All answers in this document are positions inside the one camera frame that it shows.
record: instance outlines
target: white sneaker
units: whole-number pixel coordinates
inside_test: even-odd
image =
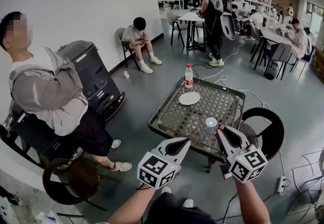
[[[132,168],[132,164],[131,163],[128,163],[128,162],[118,162],[118,161],[115,162],[114,168],[111,169],[109,167],[110,171],[113,171],[113,172],[127,172],[131,168]]]
[[[115,149],[115,148],[119,147],[121,143],[122,143],[122,141],[120,139],[115,139],[112,142],[111,149]]]
[[[193,200],[187,199],[182,205],[183,208],[193,208]]]
[[[151,60],[151,63],[154,63],[154,64],[162,64],[162,61],[159,60],[156,56],[154,56],[150,60]]]
[[[148,67],[147,64],[141,67],[141,71],[143,71],[144,73],[153,73],[153,70]]]
[[[162,191],[161,191],[161,194],[163,194],[163,193],[169,193],[169,194],[171,194],[172,192],[171,192],[170,187],[163,186]]]
[[[209,61],[209,65],[211,66],[222,66],[224,65],[224,62],[222,59],[217,60],[216,58],[213,58],[211,61]]]

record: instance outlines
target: white plate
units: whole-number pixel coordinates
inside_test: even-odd
[[[200,100],[200,94],[197,92],[187,92],[179,97],[179,102],[182,105],[192,105]]]

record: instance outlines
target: black shorts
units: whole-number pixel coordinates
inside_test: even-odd
[[[105,130],[104,118],[90,107],[82,116],[80,124],[66,138],[94,156],[108,155],[113,142],[112,137]]]

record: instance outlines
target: white t-shirt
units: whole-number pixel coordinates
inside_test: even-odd
[[[33,55],[33,57],[22,62],[14,62],[12,64],[12,70],[15,70],[22,65],[34,64],[45,69],[49,69],[55,74],[51,59],[44,48],[39,47],[34,50],[29,50],[29,52]],[[68,104],[63,106],[63,109],[65,111],[61,109],[51,109],[41,111],[27,111],[27,113],[35,114],[38,119],[45,121],[51,129],[54,129],[55,134],[59,136],[66,136],[70,134],[74,129],[76,129],[76,127],[80,124],[82,116],[88,109],[87,99],[85,98],[83,93],[81,93],[79,98],[71,100]]]
[[[298,33],[295,33],[293,40],[297,41],[300,44],[299,47],[293,45],[293,52],[295,53],[295,56],[297,58],[302,58],[305,55],[308,45],[308,38],[306,32],[303,29],[301,29]]]
[[[263,16],[261,13],[256,12],[250,16],[250,21],[253,22],[257,28],[260,28],[260,24],[263,23]]]

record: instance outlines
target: gray floor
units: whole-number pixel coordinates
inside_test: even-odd
[[[138,71],[135,64],[130,62],[129,80],[123,77],[124,67],[113,75],[115,83],[121,91],[125,91],[127,99],[120,111],[107,124],[107,130],[113,138],[119,138],[123,142],[121,147],[110,153],[109,157],[113,160],[130,161],[133,163],[133,168],[126,173],[111,173],[106,169],[101,169],[103,173],[109,174],[119,181],[103,180],[93,199],[107,208],[107,212],[97,210],[92,206],[80,205],[80,211],[91,222],[107,221],[112,212],[135,192],[135,188],[139,185],[136,180],[137,164],[147,151],[156,147],[164,139],[149,130],[147,121],[184,74],[186,64],[208,64],[206,53],[186,51],[177,38],[174,39],[171,46],[171,26],[166,19],[162,19],[162,22],[165,37],[154,43],[153,48],[155,55],[163,61],[163,64],[160,66],[150,64],[148,55],[143,53],[144,60],[154,71],[153,74],[147,75]],[[236,35],[236,39],[233,41],[225,39],[222,57],[225,58],[236,52],[237,46],[242,43],[243,39],[239,35]],[[253,71],[254,63],[250,63],[252,46],[253,41],[247,40],[237,55],[226,60],[225,70],[222,74],[228,76],[226,83],[230,87],[252,90],[263,102],[267,102],[282,119],[286,135],[281,148],[283,163],[286,176],[291,181],[292,189],[295,190],[291,169],[307,163],[301,159],[303,154],[321,150],[324,146],[322,139],[324,85],[310,66],[306,66],[303,74],[298,77],[302,65],[298,65],[292,73],[286,71],[282,81],[279,79],[267,80],[263,77],[263,66]],[[197,66],[194,69],[199,74],[199,78],[220,71],[220,68],[208,70],[202,66]],[[207,80],[214,82],[218,76]],[[246,95],[245,110],[261,106],[255,96],[249,92],[244,93]],[[264,120],[254,121],[252,126],[258,130],[264,128],[266,123]],[[312,158],[313,162],[317,160],[318,156],[315,155]],[[234,181],[222,178],[219,163],[215,163],[212,173],[208,174],[206,172],[207,158],[193,151],[188,152],[182,167],[180,175],[169,185],[176,197],[179,199],[192,198],[196,206],[210,213],[213,218],[222,218],[229,199],[236,193]],[[253,182],[263,200],[276,193],[276,183],[280,176],[282,176],[282,169],[280,157],[277,155],[269,162],[262,175]],[[311,176],[309,168],[298,169],[297,183],[302,184]],[[319,183],[313,189],[318,190]],[[318,197],[317,192],[312,192],[312,195],[315,198]],[[303,216],[304,213],[285,217],[296,197],[291,190],[287,190],[282,197],[276,195],[265,202],[272,223],[296,223]],[[309,195],[307,194],[303,199],[299,209],[309,205]],[[301,223],[314,219],[313,213],[314,211],[311,209]],[[239,214],[239,200],[234,199],[230,205],[228,216]],[[229,218],[226,223],[243,223],[243,221],[241,217],[237,217]]]

